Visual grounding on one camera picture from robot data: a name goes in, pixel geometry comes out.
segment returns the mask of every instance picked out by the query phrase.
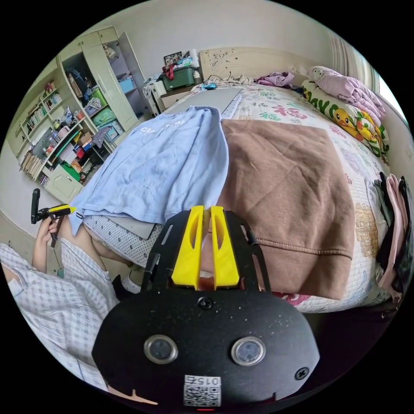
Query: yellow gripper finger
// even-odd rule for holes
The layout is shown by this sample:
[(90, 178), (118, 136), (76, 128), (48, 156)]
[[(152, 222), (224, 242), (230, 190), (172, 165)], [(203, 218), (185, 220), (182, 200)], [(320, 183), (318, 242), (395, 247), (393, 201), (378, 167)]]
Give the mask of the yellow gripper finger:
[(214, 290), (236, 287), (240, 280), (223, 207), (211, 207)]
[(194, 287), (195, 290), (198, 290), (200, 277), (203, 212), (203, 206), (191, 209), (171, 276), (175, 285)]

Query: yellow handle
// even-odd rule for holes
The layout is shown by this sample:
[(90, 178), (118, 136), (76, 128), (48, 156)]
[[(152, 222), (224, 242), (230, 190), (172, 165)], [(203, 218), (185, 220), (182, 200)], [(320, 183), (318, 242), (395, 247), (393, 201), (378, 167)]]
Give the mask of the yellow handle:
[(70, 207), (68, 204), (64, 204), (62, 206), (56, 206), (56, 207), (52, 207), (49, 209), (49, 213), (53, 214), (56, 213), (58, 211), (64, 210), (68, 208), (70, 210), (70, 214), (72, 214), (76, 209), (74, 207)]

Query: black robot head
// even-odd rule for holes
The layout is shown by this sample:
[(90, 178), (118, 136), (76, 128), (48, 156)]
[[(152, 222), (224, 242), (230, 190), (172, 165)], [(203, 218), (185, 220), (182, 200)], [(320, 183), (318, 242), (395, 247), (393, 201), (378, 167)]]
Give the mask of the black robot head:
[(116, 305), (98, 333), (92, 356), (111, 387), (166, 407), (224, 408), (285, 398), (314, 370), (319, 353), (306, 319), (271, 295), (247, 223), (232, 212), (223, 217), (240, 283), (220, 289), (216, 281), (215, 290), (204, 292), (176, 286), (179, 254), (170, 246), (181, 245), (189, 212), (168, 221), (149, 255), (141, 292)]

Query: bedside table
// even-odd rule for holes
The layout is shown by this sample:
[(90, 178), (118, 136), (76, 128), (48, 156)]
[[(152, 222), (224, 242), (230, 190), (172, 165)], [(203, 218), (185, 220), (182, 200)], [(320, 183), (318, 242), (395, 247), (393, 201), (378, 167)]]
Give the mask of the bedside table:
[(182, 88), (176, 88), (170, 92), (167, 92), (165, 95), (162, 95), (161, 100), (165, 106), (165, 109), (168, 109), (170, 106), (175, 104), (177, 101), (187, 96), (194, 86), (195, 85), (190, 85), (190, 86), (184, 86)]

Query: qr code label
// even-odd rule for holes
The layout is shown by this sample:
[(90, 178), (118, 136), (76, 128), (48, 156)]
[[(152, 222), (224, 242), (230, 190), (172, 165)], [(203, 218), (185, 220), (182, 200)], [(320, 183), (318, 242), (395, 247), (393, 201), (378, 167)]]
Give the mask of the qr code label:
[(221, 405), (221, 378), (219, 376), (185, 375), (184, 405), (219, 407)]

